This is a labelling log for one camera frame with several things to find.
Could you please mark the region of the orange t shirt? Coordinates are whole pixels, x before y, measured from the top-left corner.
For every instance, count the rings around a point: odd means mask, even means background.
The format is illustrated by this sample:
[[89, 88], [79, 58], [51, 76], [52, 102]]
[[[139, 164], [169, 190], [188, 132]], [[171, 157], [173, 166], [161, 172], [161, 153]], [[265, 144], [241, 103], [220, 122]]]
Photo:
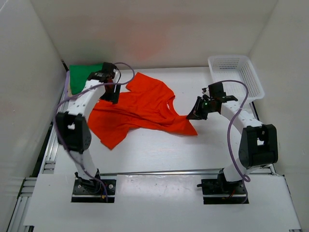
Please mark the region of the orange t shirt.
[[117, 104], [98, 101], [88, 119], [90, 130], [107, 148], [114, 149], [130, 130], [139, 128], [197, 135], [186, 116], [175, 111], [175, 94], [164, 82], [139, 72], [126, 88]]

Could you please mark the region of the green t shirt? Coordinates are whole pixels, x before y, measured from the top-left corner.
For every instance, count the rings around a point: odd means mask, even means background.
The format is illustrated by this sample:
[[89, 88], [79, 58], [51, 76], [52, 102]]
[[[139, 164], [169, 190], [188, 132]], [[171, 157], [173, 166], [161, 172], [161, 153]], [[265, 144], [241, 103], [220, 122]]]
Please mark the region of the green t shirt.
[[93, 65], [70, 65], [70, 89], [72, 95], [82, 92], [88, 76], [92, 72], [100, 71], [102, 66], [102, 63]]

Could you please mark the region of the purple t shirt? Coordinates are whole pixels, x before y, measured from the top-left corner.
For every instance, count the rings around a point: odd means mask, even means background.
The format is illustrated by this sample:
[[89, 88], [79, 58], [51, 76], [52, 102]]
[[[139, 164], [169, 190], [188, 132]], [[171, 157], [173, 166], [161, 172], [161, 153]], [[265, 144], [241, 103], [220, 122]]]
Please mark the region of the purple t shirt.
[[70, 71], [66, 73], [65, 85], [64, 85], [64, 96], [65, 98], [68, 97], [69, 94], [69, 85], [70, 85]]

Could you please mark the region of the beige t shirt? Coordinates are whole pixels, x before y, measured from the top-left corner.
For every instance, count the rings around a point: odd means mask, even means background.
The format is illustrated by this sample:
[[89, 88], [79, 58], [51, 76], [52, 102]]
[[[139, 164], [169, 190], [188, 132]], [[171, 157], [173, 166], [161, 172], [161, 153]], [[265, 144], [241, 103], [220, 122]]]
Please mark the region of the beige t shirt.
[[67, 95], [69, 96], [69, 97], [71, 97], [73, 94], [72, 94], [72, 91], [71, 91], [71, 87], [70, 87], [70, 85], [68, 85], [68, 87], [67, 87]]

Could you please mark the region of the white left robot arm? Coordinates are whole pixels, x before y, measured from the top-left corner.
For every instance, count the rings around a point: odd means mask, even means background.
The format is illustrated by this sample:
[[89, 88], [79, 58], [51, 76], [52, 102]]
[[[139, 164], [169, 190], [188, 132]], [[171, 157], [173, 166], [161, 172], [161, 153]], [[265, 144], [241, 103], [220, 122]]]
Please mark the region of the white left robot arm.
[[80, 93], [59, 103], [63, 105], [73, 100], [73, 104], [65, 112], [56, 109], [53, 118], [58, 142], [74, 161], [77, 178], [85, 181], [84, 187], [90, 193], [100, 190], [101, 180], [89, 151], [92, 136], [87, 122], [101, 97], [113, 104], [118, 103], [121, 86], [113, 81], [118, 74], [115, 67], [110, 71], [92, 72]]

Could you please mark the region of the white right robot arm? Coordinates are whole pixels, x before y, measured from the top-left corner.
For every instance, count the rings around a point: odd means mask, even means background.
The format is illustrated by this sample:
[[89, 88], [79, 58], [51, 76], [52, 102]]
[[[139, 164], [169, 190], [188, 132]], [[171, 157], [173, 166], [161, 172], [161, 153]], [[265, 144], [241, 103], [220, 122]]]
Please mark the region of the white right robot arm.
[[[232, 164], [223, 168], [217, 175], [217, 181], [211, 188], [218, 188], [228, 193], [237, 184], [249, 182], [248, 174], [257, 168], [274, 164], [278, 161], [277, 129], [272, 124], [263, 124], [243, 110], [234, 96], [211, 98], [207, 95], [198, 97], [187, 115], [188, 120], [206, 120], [208, 114], [219, 113], [229, 120], [227, 128], [227, 145]], [[241, 134], [238, 157], [235, 158], [231, 148], [231, 128], [235, 127]]]

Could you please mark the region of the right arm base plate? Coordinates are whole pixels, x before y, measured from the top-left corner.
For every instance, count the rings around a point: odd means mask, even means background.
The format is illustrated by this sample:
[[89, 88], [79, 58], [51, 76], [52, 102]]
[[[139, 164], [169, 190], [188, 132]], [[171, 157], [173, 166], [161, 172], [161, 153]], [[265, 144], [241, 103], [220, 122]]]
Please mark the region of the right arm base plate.
[[243, 182], [223, 183], [218, 179], [201, 179], [197, 188], [202, 189], [203, 203], [206, 205], [248, 204], [248, 194]]

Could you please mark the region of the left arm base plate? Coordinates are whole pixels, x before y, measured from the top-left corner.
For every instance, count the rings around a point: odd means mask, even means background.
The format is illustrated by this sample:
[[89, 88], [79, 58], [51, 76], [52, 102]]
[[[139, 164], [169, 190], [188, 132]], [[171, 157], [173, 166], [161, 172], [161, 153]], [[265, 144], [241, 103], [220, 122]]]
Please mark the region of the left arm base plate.
[[95, 181], [76, 178], [72, 190], [72, 203], [114, 203], [116, 179], [102, 179], [105, 185]]

